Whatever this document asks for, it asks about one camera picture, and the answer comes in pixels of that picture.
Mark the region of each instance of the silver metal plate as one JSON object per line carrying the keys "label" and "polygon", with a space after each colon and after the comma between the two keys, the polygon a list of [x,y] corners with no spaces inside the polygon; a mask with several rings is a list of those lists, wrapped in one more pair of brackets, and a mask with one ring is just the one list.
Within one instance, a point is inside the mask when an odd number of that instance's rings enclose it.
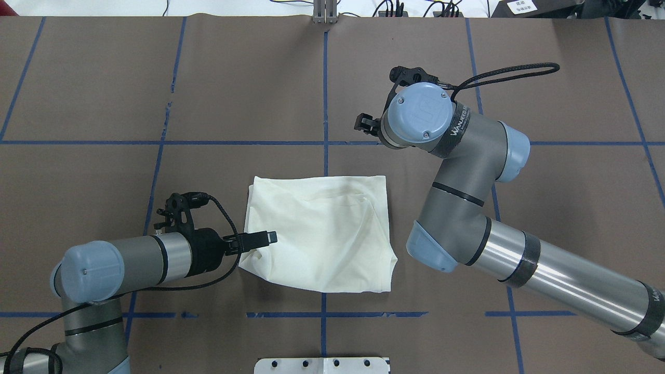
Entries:
{"label": "silver metal plate", "polygon": [[385,357],[260,359],[254,374],[389,374]]}

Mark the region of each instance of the black band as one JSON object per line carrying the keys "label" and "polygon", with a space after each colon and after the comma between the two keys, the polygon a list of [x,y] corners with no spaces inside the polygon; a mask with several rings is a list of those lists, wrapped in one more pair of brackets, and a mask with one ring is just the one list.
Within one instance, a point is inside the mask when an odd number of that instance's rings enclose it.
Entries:
{"label": "black band", "polygon": [[28,355],[28,349],[26,347],[14,353],[14,357],[11,358],[11,362],[9,363],[8,374],[23,374],[23,363],[25,362],[25,356]]}
{"label": "black band", "polygon": [[[60,343],[55,343],[53,346],[51,346],[51,352],[55,353],[59,344]],[[49,374],[55,374],[55,360],[53,359],[53,356],[49,356]]]}
{"label": "black band", "polygon": [[540,259],[540,239],[528,232],[524,233],[524,252],[513,273],[500,282],[505,282],[513,288],[519,288],[525,285],[533,276],[538,268]]}
{"label": "black band", "polygon": [[104,327],[115,325],[116,323],[122,323],[122,317],[111,319],[110,321],[95,323],[94,325],[81,327],[78,329],[66,330],[65,336],[71,336],[76,334],[88,333],[90,331],[103,329]]}
{"label": "black band", "polygon": [[462,141],[462,136],[469,126],[469,117],[471,117],[471,109],[464,104],[457,103],[448,129],[430,153],[440,158],[446,158]]}
{"label": "black band", "polygon": [[639,282],[646,288],[649,297],[649,305],[646,308],[644,318],[642,318],[640,324],[630,331],[624,333],[614,330],[612,331],[615,334],[627,337],[632,341],[649,340],[651,335],[658,331],[665,318],[665,300],[663,300],[663,294],[656,288],[653,288],[644,282]]}
{"label": "black band", "polygon": [[451,186],[446,186],[445,184],[441,184],[439,182],[434,182],[432,183],[432,187],[438,188],[441,191],[446,191],[449,194],[453,194],[457,196],[458,198],[463,198],[464,200],[467,200],[469,202],[474,203],[475,205],[478,206],[483,206],[485,205],[485,202],[483,200],[480,200],[479,198],[474,198],[473,196],[469,194],[465,194],[464,192],[457,190],[455,188],[452,188]]}
{"label": "black band", "polygon": [[487,245],[487,239],[489,239],[489,232],[492,231],[492,220],[489,219],[489,217],[485,217],[487,220],[487,223],[485,224],[485,234],[483,235],[483,240],[480,242],[480,245],[478,246],[478,249],[475,250],[475,254],[473,257],[467,262],[466,266],[471,266],[475,264],[476,260],[478,260],[478,257],[483,253],[483,250],[485,249],[485,246]]}
{"label": "black band", "polygon": [[160,281],[157,282],[157,284],[161,284],[166,279],[166,273],[168,272],[168,254],[166,253],[166,247],[164,247],[164,243],[162,243],[162,240],[159,239],[157,235],[151,235],[150,237],[157,241],[157,244],[162,250],[162,277],[160,278]]}

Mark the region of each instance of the wire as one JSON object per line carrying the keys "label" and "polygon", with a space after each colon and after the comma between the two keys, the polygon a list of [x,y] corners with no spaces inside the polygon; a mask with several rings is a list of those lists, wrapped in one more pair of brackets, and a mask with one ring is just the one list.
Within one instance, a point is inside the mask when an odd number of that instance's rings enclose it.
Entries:
{"label": "wire", "polygon": [[446,3],[444,3],[443,1],[432,1],[432,4],[430,4],[430,6],[427,7],[427,9],[425,10],[425,13],[422,15],[422,17],[423,18],[427,17],[427,12],[429,12],[430,9],[436,4],[441,4],[441,14],[443,14]]}
{"label": "wire", "polygon": [[240,237],[238,236],[238,230],[235,228],[235,224],[233,223],[233,220],[231,219],[231,217],[229,217],[229,214],[227,214],[227,212],[221,206],[219,201],[217,201],[217,199],[215,199],[213,196],[207,195],[207,197],[210,199],[210,201],[215,203],[215,205],[217,206],[219,211],[224,215],[224,218],[226,218],[226,221],[229,222],[229,225],[231,226],[231,230],[233,230],[233,235],[235,236],[235,239],[238,241],[238,245],[239,245],[238,255],[235,257],[235,261],[234,261],[233,265],[231,266],[231,268],[229,269],[229,271],[227,271],[223,276],[217,278],[216,280],[209,281],[209,282],[203,283],[203,284],[186,285],[186,286],[183,286],[183,287],[148,287],[148,288],[141,289],[140,291],[189,291],[191,289],[201,289],[201,288],[205,288],[205,287],[208,287],[210,285],[213,285],[213,284],[216,284],[216,283],[219,283],[219,282],[225,280],[238,267],[238,264],[240,263],[240,255],[244,252],[243,242],[242,242],[242,240],[240,240]]}
{"label": "wire", "polygon": [[[474,82],[474,81],[478,81],[480,79],[493,77],[495,75],[510,73],[512,71],[542,69],[542,68],[546,68],[546,67],[549,67],[550,69],[549,70],[544,70],[544,71],[535,71],[535,72],[532,72],[532,73],[524,73],[524,74],[519,74],[519,75],[513,75],[513,76],[510,76],[510,77],[490,79],[489,81],[471,83],[471,82]],[[517,65],[517,66],[514,66],[514,67],[505,67],[503,69],[488,71],[486,73],[478,74],[474,77],[471,77],[471,78],[467,79],[466,81],[462,82],[458,86],[452,86],[451,89],[453,90],[453,93],[450,95],[450,100],[455,100],[455,96],[457,96],[457,93],[460,92],[461,90],[472,89],[473,87],[489,85],[491,83],[499,83],[499,82],[505,82],[505,81],[512,81],[514,79],[537,77],[539,75],[547,75],[547,74],[551,74],[551,73],[556,73],[557,71],[559,71],[559,69],[560,69],[560,66],[557,63],[536,63],[536,64],[528,64],[528,65]]]}
{"label": "wire", "polygon": [[[89,307],[89,306],[90,306],[90,304],[81,304],[81,305],[78,305],[78,306],[76,306],[76,307],[73,307],[72,309],[68,309],[68,310],[66,310],[66,311],[64,311],[64,312],[62,312],[62,313],[60,313],[60,314],[58,314],[58,315],[56,315],[56,316],[54,316],[54,317],[49,318],[49,319],[47,319],[46,321],[44,321],[44,322],[38,324],[37,326],[34,326],[34,327],[31,328],[30,330],[28,330],[28,332],[26,332],[25,334],[23,334],[23,336],[22,336],[22,337],[16,342],[16,344],[14,344],[14,346],[9,350],[9,352],[5,352],[7,358],[6,358],[6,360],[5,360],[5,366],[4,366],[4,369],[3,369],[3,373],[7,373],[7,374],[9,374],[9,367],[10,367],[10,364],[11,364],[11,360],[14,358],[14,355],[15,355],[16,352],[19,350],[19,347],[20,347],[21,344],[23,344],[23,342],[28,338],[28,336],[32,335],[35,331],[37,331],[37,330],[39,330],[40,328],[42,328],[42,327],[48,325],[48,324],[51,323],[51,322],[55,322],[55,321],[57,321],[58,319],[60,319],[60,318],[62,318],[62,317],[64,317],[64,316],[66,316],[66,315],[70,315],[70,314],[72,314],[72,313],[74,313],[74,312],[76,312],[76,311],[79,311],[79,310],[85,309],[85,308],[87,308],[87,307]],[[46,353],[43,353],[42,351],[35,351],[35,353],[46,354]],[[60,357],[57,357],[56,361],[58,361],[58,364],[60,365],[60,368],[61,368],[60,373],[62,373],[63,362],[62,362],[62,360],[60,360]]]}
{"label": "wire", "polygon": [[381,1],[377,6],[376,9],[374,10],[374,13],[372,13],[372,17],[376,16],[378,13],[378,9],[381,7],[381,5],[386,4],[386,17],[388,16],[388,3],[392,5],[392,0],[383,0]]}

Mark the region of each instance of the blue joint cap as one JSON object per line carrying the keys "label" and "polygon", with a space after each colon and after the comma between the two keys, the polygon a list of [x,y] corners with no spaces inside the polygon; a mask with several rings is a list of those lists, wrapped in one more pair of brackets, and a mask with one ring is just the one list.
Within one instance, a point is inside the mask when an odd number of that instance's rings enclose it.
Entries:
{"label": "blue joint cap", "polygon": [[443,88],[420,82],[401,90],[388,106],[388,123],[400,139],[423,144],[439,138],[453,118],[453,104]]}
{"label": "blue joint cap", "polygon": [[124,261],[113,244],[95,241],[69,248],[61,264],[67,297],[77,303],[115,295],[124,278]]}
{"label": "blue joint cap", "polygon": [[455,270],[457,261],[449,255],[423,227],[414,221],[414,227],[406,241],[406,251],[411,257],[440,272]]}
{"label": "blue joint cap", "polygon": [[520,170],[527,164],[531,151],[529,138],[507,124],[499,121],[505,129],[508,148],[505,154],[505,165],[503,172],[497,179],[498,182],[510,182],[515,179]]}
{"label": "blue joint cap", "polygon": [[108,374],[130,374],[129,370],[129,356],[122,360],[113,370],[109,371]]}

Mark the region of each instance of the white label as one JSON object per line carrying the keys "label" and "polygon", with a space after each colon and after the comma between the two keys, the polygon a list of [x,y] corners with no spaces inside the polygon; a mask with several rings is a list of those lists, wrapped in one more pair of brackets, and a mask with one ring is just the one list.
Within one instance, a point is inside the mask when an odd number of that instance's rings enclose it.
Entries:
{"label": "white label", "polygon": [[517,0],[507,4],[513,14],[522,14],[538,10],[531,0]]}

